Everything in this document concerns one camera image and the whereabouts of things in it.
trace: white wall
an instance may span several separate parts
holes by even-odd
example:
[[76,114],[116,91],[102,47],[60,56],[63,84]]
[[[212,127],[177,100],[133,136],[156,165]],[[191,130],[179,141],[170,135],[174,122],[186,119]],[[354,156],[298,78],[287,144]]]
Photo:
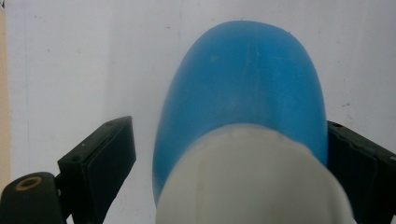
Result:
[[151,158],[178,64],[206,30],[254,20],[310,54],[327,117],[396,152],[396,1],[9,0],[11,173],[56,161],[103,122],[134,117],[137,162],[106,223],[154,223]]

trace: blue object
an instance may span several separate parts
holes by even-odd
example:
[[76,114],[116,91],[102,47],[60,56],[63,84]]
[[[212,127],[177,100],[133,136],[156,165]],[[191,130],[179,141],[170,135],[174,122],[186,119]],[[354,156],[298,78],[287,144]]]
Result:
[[202,35],[177,70],[163,106],[153,161],[158,202],[189,145],[232,123],[253,123],[306,145],[326,165],[327,126],[314,65],[290,33],[230,21]]

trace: white object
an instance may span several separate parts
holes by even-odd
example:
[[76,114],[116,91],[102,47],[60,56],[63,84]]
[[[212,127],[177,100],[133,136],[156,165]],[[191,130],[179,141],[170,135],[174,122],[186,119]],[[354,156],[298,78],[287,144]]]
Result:
[[342,187],[302,144],[252,125],[203,136],[174,168],[157,224],[353,223]]

